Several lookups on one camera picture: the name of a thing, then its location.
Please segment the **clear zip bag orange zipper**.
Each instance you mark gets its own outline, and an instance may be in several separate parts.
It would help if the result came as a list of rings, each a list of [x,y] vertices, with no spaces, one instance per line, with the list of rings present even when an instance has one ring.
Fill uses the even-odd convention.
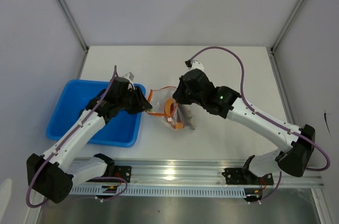
[[[189,105],[179,104],[173,97],[177,90],[175,86],[165,86],[160,89],[151,89],[147,101],[152,108],[146,113],[161,119],[161,121],[173,130],[195,130],[197,121],[194,112]]]

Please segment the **grey toy fish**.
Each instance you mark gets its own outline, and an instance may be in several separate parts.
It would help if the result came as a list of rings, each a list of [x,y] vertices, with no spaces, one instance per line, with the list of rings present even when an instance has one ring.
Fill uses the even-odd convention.
[[[190,130],[195,130],[197,126],[197,120],[192,106],[179,105],[179,113],[183,127]]]

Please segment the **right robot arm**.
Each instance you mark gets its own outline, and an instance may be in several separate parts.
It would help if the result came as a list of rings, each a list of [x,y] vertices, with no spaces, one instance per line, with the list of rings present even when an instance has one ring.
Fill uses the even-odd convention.
[[[180,77],[173,98],[179,104],[194,103],[210,114],[237,122],[277,146],[272,152],[247,159],[242,170],[245,182],[252,184],[268,173],[279,171],[294,177],[303,176],[314,150],[309,143],[314,140],[313,127],[305,125],[300,128],[273,117],[262,118],[246,106],[237,91],[227,86],[214,86],[199,69],[190,70]]]

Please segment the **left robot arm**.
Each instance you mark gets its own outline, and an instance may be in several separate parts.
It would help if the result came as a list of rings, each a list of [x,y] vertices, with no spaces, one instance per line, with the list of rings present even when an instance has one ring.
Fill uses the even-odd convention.
[[[120,112],[135,115],[152,108],[139,86],[133,83],[134,75],[113,75],[107,88],[91,99],[74,125],[43,154],[32,154],[26,161],[28,190],[26,203],[30,201],[32,190],[43,195],[46,200],[60,203],[72,188],[89,180],[113,180],[127,183],[115,176],[115,161],[96,154],[77,166],[71,166],[78,152],[89,140],[105,128]]]

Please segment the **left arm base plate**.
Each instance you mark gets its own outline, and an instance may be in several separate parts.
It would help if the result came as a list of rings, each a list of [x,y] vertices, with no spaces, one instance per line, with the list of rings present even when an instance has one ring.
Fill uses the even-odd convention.
[[[131,174],[132,174],[131,166],[115,166],[112,176],[120,177],[129,183],[131,179]]]

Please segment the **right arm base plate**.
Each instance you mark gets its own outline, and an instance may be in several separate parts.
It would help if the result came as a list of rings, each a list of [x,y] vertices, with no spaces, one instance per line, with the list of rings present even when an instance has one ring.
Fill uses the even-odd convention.
[[[225,168],[221,173],[226,180],[227,185],[273,185],[272,174],[266,174],[262,177],[252,174],[243,168]]]

